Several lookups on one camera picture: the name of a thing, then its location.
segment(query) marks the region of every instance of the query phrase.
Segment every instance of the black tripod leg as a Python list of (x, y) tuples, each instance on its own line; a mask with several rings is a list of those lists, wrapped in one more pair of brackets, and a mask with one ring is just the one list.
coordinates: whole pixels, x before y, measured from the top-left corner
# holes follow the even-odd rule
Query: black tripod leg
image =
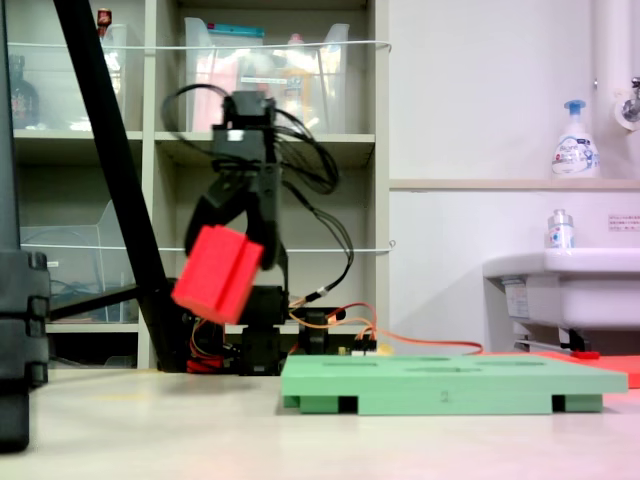
[(170, 285), (138, 183), (89, 1), (54, 0), (54, 3), (91, 121), (131, 269), (143, 292), (138, 301), (159, 367), (165, 371), (185, 371), (187, 347), (180, 321), (181, 310), (170, 297)]

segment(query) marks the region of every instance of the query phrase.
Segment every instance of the pipe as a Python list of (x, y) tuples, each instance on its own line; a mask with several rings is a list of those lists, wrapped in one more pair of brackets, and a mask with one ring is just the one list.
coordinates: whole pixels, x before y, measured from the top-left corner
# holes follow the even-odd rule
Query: pipe
[(594, 57), (598, 87), (594, 97), (593, 130), (604, 177), (636, 177), (628, 130), (617, 115), (631, 98), (633, 61), (633, 0), (593, 0)]

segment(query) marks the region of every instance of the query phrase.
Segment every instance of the table surface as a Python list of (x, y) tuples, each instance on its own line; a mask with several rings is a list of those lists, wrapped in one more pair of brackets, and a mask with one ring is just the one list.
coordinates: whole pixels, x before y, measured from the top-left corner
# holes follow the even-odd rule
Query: table surface
[(640, 479), (640, 390), (602, 414), (299, 415), (279, 378), (59, 370), (0, 479)]

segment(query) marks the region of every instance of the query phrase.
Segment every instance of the small bottle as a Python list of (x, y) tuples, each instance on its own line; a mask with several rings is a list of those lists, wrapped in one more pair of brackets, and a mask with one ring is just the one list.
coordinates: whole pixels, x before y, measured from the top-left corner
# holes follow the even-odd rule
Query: small bottle
[(107, 29), (111, 25), (112, 21), (113, 16), (111, 14), (111, 10), (108, 8), (101, 8), (98, 10), (98, 19), (96, 20), (96, 24), (98, 25), (98, 36), (100, 37), (101, 42), (107, 34)]
[(549, 217), (549, 247), (574, 248), (573, 217), (560, 209), (554, 210)]
[(33, 127), (40, 121), (38, 92), (24, 79), (24, 63), (23, 55), (9, 55), (11, 114), (15, 129)]
[(554, 178), (600, 177), (600, 154), (580, 115), (580, 110), (585, 106), (582, 100), (571, 100), (564, 104), (564, 108), (569, 110), (570, 122), (558, 140), (551, 162)]

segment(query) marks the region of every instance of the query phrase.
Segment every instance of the green foam board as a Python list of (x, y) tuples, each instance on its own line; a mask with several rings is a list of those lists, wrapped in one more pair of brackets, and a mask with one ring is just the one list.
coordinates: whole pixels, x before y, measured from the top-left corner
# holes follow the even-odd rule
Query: green foam board
[(290, 356), (286, 408), (361, 415), (498, 415), (599, 412), (602, 394), (627, 391), (627, 376), (544, 357)]

